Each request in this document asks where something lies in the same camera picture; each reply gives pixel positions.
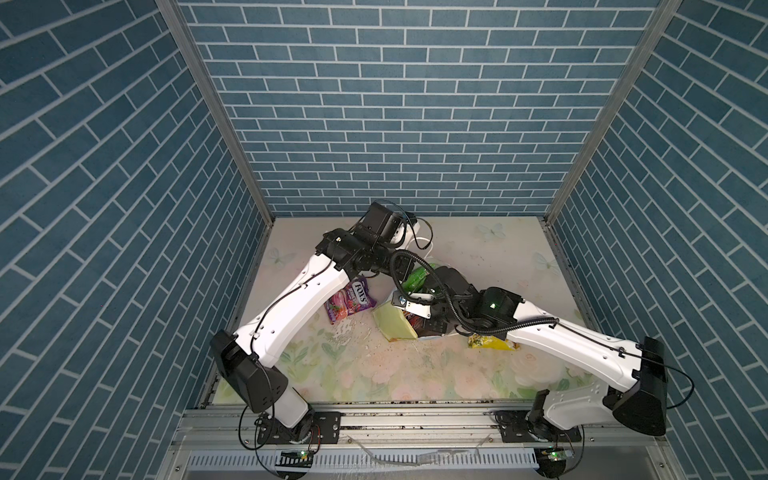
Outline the purple Fox's candy packet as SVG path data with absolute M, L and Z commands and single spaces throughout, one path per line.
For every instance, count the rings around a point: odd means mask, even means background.
M 368 279 L 365 277 L 350 281 L 324 303 L 332 325 L 376 306 L 377 302 L 370 294 Z

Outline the floral paper gift bag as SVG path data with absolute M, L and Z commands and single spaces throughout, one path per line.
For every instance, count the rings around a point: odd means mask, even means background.
M 428 258 L 430 267 L 449 288 L 452 295 L 473 295 L 473 288 L 455 268 Z M 413 260 L 400 260 L 409 268 L 407 277 L 401 281 L 402 289 L 412 298 L 433 298 L 444 300 L 438 281 L 427 270 Z M 374 322 L 384 335 L 392 341 L 427 340 L 456 334 L 458 320 L 445 303 L 431 305 L 411 304 L 395 288 L 387 299 L 373 310 Z

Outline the yellow green snack packet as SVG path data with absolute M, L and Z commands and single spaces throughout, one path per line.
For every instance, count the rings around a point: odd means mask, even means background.
M 473 349 L 492 349 L 499 351 L 517 351 L 520 345 L 510 341 L 502 340 L 495 336 L 481 336 L 473 334 L 468 339 L 468 346 Z

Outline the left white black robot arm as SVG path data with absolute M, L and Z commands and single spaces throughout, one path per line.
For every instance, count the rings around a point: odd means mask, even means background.
M 390 257 L 415 240 L 415 214 L 374 202 L 353 226 L 323 234 L 296 278 L 250 322 L 217 332 L 210 342 L 218 373 L 254 413 L 269 412 L 295 429 L 309 421 L 310 406 L 276 368 L 283 351 L 333 294 L 361 273 L 390 277 Z

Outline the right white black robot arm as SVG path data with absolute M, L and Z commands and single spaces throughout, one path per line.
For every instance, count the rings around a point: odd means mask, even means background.
M 666 347 L 645 337 L 630 341 L 603 335 L 546 312 L 500 287 L 477 289 L 456 269 L 425 269 L 415 288 L 398 284 L 395 307 L 446 329 L 536 348 L 593 376 L 587 387 L 536 394 L 528 414 L 539 436 L 583 424 L 618 423 L 648 436 L 667 429 Z

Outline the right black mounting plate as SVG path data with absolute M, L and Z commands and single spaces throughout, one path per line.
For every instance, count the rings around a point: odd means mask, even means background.
M 579 427 L 561 430 L 546 420 L 531 421 L 528 413 L 522 410 L 497 410 L 491 418 L 499 430 L 503 443 L 577 443 L 583 439 Z

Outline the black mounting plate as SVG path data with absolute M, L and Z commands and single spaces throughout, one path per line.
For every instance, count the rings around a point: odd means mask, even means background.
M 337 444 L 341 428 L 338 411 L 317 412 L 310 410 L 294 427 L 287 427 L 279 420 L 264 416 L 258 427 L 257 444 L 306 444 L 324 446 Z
M 528 413 L 522 410 L 497 410 L 491 418 L 499 430 L 503 443 L 577 443 L 583 439 L 579 427 L 561 430 L 546 420 L 531 421 Z

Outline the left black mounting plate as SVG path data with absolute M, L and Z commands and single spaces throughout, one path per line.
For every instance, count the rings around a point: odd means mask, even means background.
M 264 416 L 258 427 L 257 444 L 306 444 L 324 446 L 337 444 L 341 428 L 338 411 L 317 412 L 310 410 L 294 427 L 287 427 L 279 420 Z

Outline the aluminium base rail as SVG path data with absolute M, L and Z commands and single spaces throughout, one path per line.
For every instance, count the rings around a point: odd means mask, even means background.
M 523 403 L 321 404 L 317 412 L 341 413 L 337 444 L 257 444 L 253 414 L 240 406 L 189 410 L 160 467 L 162 479 L 679 479 L 682 468 L 663 438 L 648 437 L 617 425 L 579 427 L 577 443 L 503 443 L 491 414 L 522 410 Z M 536 469 L 452 469 L 389 472 L 298 473 L 265 466 L 256 471 L 188 471 L 195 453 L 282 450 L 290 459 L 311 464 L 331 449 L 500 449 L 531 448 Z

